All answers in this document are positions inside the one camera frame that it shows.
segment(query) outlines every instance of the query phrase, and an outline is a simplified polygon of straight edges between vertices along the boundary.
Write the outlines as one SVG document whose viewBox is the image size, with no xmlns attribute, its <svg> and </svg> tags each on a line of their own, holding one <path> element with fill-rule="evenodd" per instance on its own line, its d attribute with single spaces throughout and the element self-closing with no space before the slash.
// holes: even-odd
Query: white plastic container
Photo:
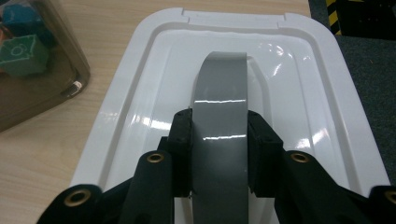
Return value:
<svg viewBox="0 0 396 224">
<path fill-rule="evenodd" d="M 171 8 L 143 20 L 93 125 L 71 185 L 104 190 L 134 175 L 156 150 L 174 114 L 191 105 L 194 82 L 212 51 L 246 52 L 248 108 L 286 150 L 315 156 L 341 186 L 367 196 L 388 185 L 346 63 L 325 27 L 296 14 L 247 15 Z M 277 223 L 272 200 L 249 199 L 250 223 Z M 176 199 L 176 223 L 191 223 Z"/>
</svg>

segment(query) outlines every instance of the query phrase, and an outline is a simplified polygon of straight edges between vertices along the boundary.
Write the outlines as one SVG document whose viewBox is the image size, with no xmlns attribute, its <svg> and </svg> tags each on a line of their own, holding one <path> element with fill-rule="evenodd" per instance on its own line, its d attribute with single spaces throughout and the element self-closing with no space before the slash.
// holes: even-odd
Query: gray curved strip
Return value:
<svg viewBox="0 0 396 224">
<path fill-rule="evenodd" d="M 248 223 L 246 53 L 210 53 L 192 108 L 194 224 Z"/>
</svg>

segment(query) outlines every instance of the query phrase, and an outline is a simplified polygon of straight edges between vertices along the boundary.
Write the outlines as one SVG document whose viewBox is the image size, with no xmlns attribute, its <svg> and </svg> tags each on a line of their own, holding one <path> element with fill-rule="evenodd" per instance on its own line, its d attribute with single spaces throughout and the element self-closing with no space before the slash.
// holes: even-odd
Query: yellow and black hazard tape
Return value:
<svg viewBox="0 0 396 224">
<path fill-rule="evenodd" d="M 338 20 L 337 8 L 335 6 L 336 0 L 326 0 L 327 13 L 329 14 L 330 30 L 334 35 L 341 35 L 340 22 Z"/>
</svg>

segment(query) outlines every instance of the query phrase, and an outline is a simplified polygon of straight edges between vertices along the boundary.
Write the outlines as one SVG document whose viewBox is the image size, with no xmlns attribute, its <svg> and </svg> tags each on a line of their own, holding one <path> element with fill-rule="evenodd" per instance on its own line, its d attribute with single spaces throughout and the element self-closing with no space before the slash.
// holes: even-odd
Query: gray object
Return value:
<svg viewBox="0 0 396 224">
<path fill-rule="evenodd" d="M 246 53 L 210 53 L 196 83 L 191 152 L 195 224 L 248 223 Z"/>
</svg>

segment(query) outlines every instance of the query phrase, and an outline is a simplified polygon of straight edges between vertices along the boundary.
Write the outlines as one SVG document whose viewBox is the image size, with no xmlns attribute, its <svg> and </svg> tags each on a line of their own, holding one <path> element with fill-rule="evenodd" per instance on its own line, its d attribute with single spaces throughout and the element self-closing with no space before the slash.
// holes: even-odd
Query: yellow stripe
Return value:
<svg viewBox="0 0 396 224">
<path fill-rule="evenodd" d="M 338 21 L 338 16 L 337 16 L 337 11 L 334 11 L 330 16 L 329 16 L 329 22 L 330 26 L 335 24 Z"/>
<path fill-rule="evenodd" d="M 333 4 L 335 2 L 335 0 L 326 0 L 326 5 L 327 7 L 331 4 Z"/>
</svg>

